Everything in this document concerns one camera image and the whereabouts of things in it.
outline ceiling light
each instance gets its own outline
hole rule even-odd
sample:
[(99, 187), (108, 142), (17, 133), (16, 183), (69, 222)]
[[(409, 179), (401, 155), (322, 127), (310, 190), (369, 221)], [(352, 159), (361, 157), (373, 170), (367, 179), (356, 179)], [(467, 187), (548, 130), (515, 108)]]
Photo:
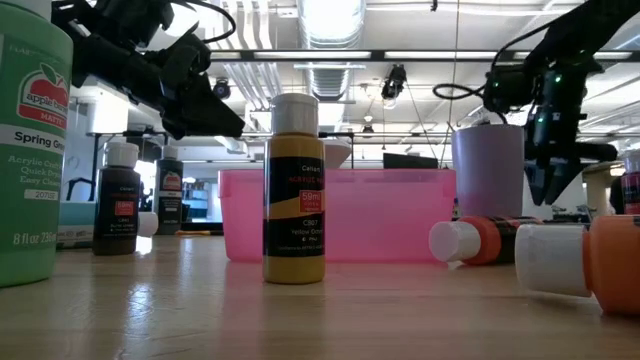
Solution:
[(296, 70), (364, 70), (362, 64), (294, 64)]
[(495, 51), (387, 51), (385, 59), (493, 59)]
[(238, 60), (240, 59), (240, 53), (237, 51), (224, 51), (224, 52), (211, 52), (211, 59), (216, 60)]
[[(367, 6), (367, 11), (431, 11), (431, 4), (371, 4)], [(486, 10), (470, 6), (458, 8), (457, 5), (442, 4), (438, 7), (438, 12), (459, 12), (460, 14), (478, 16), (524, 17), (563, 15), (569, 10)]]
[(368, 59), (370, 51), (258, 51), (256, 59)]
[(633, 53), (627, 51), (600, 51), (593, 57), (596, 60), (626, 60), (631, 57)]
[(622, 176), (625, 173), (625, 169), (623, 167), (611, 168), (609, 173), (611, 176)]
[[(514, 55), (516, 60), (524, 60), (529, 56), (529, 51), (517, 51)], [(593, 55), (596, 60), (626, 60), (633, 55), (629, 51), (599, 51)]]

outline apple barrel logo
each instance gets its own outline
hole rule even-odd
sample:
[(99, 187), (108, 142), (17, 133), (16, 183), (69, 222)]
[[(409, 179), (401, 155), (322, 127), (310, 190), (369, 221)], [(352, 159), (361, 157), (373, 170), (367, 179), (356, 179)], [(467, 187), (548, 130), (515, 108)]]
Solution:
[(170, 172), (164, 177), (164, 190), (175, 190), (180, 191), (182, 189), (182, 179), (180, 179), (180, 175)]
[(18, 115), (66, 130), (69, 90), (51, 66), (40, 64), (40, 71), (27, 75), (19, 97)]

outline yellow paint bottle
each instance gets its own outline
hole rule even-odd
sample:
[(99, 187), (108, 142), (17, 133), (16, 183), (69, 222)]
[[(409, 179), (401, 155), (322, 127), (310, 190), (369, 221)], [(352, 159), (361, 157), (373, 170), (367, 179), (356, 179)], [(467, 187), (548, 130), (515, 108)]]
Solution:
[(264, 167), (264, 279), (319, 282), (325, 267), (325, 183), (318, 100), (304, 94), (277, 96), (271, 128)]

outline cable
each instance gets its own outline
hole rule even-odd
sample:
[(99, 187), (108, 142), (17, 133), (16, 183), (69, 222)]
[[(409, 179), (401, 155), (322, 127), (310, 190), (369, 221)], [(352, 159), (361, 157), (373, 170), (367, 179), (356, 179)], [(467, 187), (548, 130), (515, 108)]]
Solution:
[(433, 153), (433, 158), (438, 159), (438, 155), (436, 155), (436, 151), (433, 149), (433, 145), (431, 144), (431, 140), (429, 139), (429, 134), (427, 133), (427, 128), (424, 126), (424, 121), (420, 117), (420, 111), (418, 110), (418, 105), (416, 105), (416, 101), (413, 99), (413, 92), (411, 91), (411, 86), (409, 85), (409, 80), (405, 80), (407, 84), (407, 90), (409, 90), (409, 96), (411, 96), (411, 102), (413, 103), (413, 108), (416, 110), (416, 116), (418, 117), (418, 121), (420, 121), (420, 126), (422, 127), (422, 131), (424, 135), (427, 137), (427, 142), (429, 143), (429, 148), (431, 149), (431, 153)]
[[(494, 56), (493, 61), (491, 62), (491, 70), (493, 70), (496, 66), (496, 64), (498, 63), (498, 60), (500, 60), (500, 56), (502, 56), (502, 54), (511, 46), (525, 40), (528, 39), (548, 28), (550, 28), (554, 23), (556, 22), (556, 20), (553, 21), (549, 21), (548, 23), (537, 27), (531, 31), (529, 31), (528, 33), (522, 35), (522, 36), (518, 36), (517, 38), (509, 41), (505, 46), (503, 46), (500, 50), (498, 50), (498, 52), (496, 53), (496, 56)], [(433, 87), (433, 94), (443, 100), (462, 100), (462, 99), (466, 99), (468, 97), (471, 96), (477, 96), (479, 98), (483, 98), (483, 90), (484, 90), (485, 86), (481, 86), (477, 89), (472, 89), (468, 86), (464, 86), (464, 85), (459, 85), (459, 84), (449, 84), (449, 83), (444, 83), (444, 84), (438, 84), (436, 86)], [(456, 89), (456, 90), (461, 90), (464, 91), (465, 93), (462, 95), (445, 95), (440, 93), (441, 89)], [(500, 113), (496, 113), (498, 115), (498, 117), (500, 118), (500, 120), (502, 120), (502, 122), (504, 124), (508, 124), (507, 118), (504, 116), (504, 114), (500, 114)]]
[[(224, 40), (224, 39), (228, 38), (229, 36), (233, 35), (237, 30), (236, 21), (231, 17), (231, 15), (229, 15), (229, 13), (226, 10), (224, 10), (223, 8), (221, 8), (219, 6), (210, 4), (208, 2), (200, 1), (200, 0), (171, 0), (171, 2), (174, 3), (174, 4), (177, 4), (177, 5), (184, 6), (184, 7), (188, 8), (188, 9), (191, 9), (191, 10), (194, 10), (194, 9), (191, 6), (189, 6), (188, 4), (193, 4), (193, 5), (196, 5), (196, 6), (200, 6), (200, 7), (209, 9), (209, 10), (213, 10), (213, 11), (217, 12), (218, 14), (224, 16), (225, 19), (227, 19), (227, 21), (229, 22), (229, 25), (230, 25), (230, 29), (227, 30), (222, 35), (212, 37), (211, 39), (202, 40), (202, 42), (205, 43), (205, 44), (211, 44), (211, 43), (218, 42), (220, 40)], [(200, 21), (196, 21), (194, 27), (189, 29), (189, 31), (187, 31), (186, 34), (193, 33), (195, 31), (195, 29), (198, 28), (198, 24), (200, 24)]]
[(548, 23), (531, 30), (526, 34), (524, 34), (522, 36), (518, 36), (517, 38), (509, 41), (505, 46), (503, 46), (500, 50), (498, 50), (498, 52), (496, 53), (496, 56), (494, 56), (493, 61), (491, 62), (491, 70), (493, 70), (493, 68), (496, 67), (496, 64), (498, 63), (498, 60), (500, 59), (500, 56), (502, 56), (502, 53), (507, 51), (508, 48), (510, 48), (511, 46), (519, 43), (522, 40), (526, 40), (526, 39), (532, 37), (533, 35), (536, 35), (539, 32), (542, 32), (542, 31), (550, 28), (551, 25), (555, 24), (555, 22), (556, 22), (556, 20), (549, 21)]

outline white bottle cap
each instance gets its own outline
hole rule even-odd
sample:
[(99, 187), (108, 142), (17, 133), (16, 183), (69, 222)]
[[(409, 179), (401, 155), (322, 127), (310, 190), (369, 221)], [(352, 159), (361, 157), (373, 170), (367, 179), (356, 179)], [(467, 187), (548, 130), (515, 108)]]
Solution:
[(138, 161), (138, 145), (110, 142), (104, 150), (106, 166), (124, 166), (133, 169)]
[(318, 99), (305, 94), (276, 96), (271, 101), (271, 130), (318, 136)]
[(165, 145), (162, 148), (162, 158), (163, 159), (178, 159), (178, 148), (174, 146)]
[(51, 21), (51, 0), (0, 0), (0, 3), (21, 7)]
[(437, 223), (429, 233), (429, 249), (443, 262), (471, 259), (481, 245), (478, 230), (462, 221)]
[(138, 213), (138, 236), (151, 237), (158, 231), (158, 215), (151, 212)]
[(640, 172), (640, 150), (634, 150), (624, 155), (624, 168), (627, 174)]
[(516, 236), (516, 271), (529, 290), (590, 297), (584, 276), (580, 225), (522, 225)]

